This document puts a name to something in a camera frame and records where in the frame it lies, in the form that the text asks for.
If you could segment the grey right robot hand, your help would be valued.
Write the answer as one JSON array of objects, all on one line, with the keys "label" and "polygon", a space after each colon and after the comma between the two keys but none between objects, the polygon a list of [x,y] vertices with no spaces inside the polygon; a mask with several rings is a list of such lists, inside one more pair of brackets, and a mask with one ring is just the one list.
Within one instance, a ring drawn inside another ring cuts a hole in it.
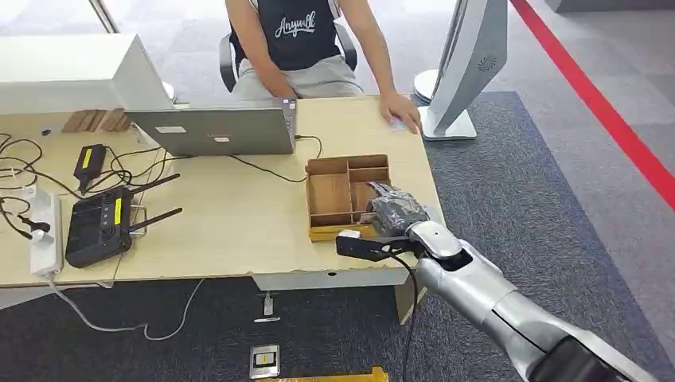
[{"label": "grey right robot hand", "polygon": [[376,196],[367,202],[366,221],[380,236],[403,236],[413,224],[431,219],[409,192],[379,181],[369,181],[367,185]]}]

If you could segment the person's left hand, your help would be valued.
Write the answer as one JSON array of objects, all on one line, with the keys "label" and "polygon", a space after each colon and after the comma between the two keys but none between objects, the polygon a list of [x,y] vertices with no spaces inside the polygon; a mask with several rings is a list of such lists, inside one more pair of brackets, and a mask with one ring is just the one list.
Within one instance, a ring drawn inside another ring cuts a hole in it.
[{"label": "person's left hand", "polygon": [[380,93],[379,105],[380,113],[388,123],[400,121],[413,134],[418,134],[423,127],[417,106],[396,91]]}]

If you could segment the person's right hand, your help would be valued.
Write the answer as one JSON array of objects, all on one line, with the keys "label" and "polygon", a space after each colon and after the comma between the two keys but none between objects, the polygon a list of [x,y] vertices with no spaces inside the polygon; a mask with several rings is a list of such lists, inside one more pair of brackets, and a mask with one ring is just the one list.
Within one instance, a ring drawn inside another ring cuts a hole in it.
[{"label": "person's right hand", "polygon": [[297,99],[298,96],[295,93],[292,86],[282,79],[273,79],[269,80],[266,83],[267,89],[274,97],[284,98],[284,99]]}]

